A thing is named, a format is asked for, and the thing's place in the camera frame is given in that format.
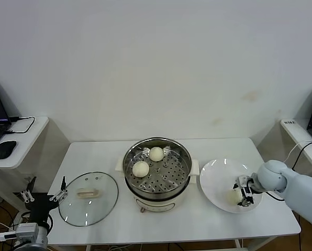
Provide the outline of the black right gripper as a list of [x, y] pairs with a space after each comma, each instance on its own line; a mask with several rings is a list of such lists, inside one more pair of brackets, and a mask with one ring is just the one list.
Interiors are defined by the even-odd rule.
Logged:
[[240, 189], [244, 197], [237, 205], [248, 207], [253, 204], [253, 195], [259, 194], [259, 192], [254, 189], [253, 179], [240, 179], [239, 181], [240, 184], [235, 183], [233, 189]]

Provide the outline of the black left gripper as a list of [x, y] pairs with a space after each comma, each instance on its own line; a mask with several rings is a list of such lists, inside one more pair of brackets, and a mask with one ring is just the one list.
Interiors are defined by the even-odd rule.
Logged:
[[68, 191], [66, 189], [65, 176], [62, 178], [60, 190], [53, 196], [44, 193], [36, 193], [32, 196], [32, 191], [36, 182], [36, 176], [28, 183], [25, 190], [20, 192], [26, 208], [30, 211], [29, 222], [47, 222], [51, 210], [59, 206], [59, 202], [64, 199]]

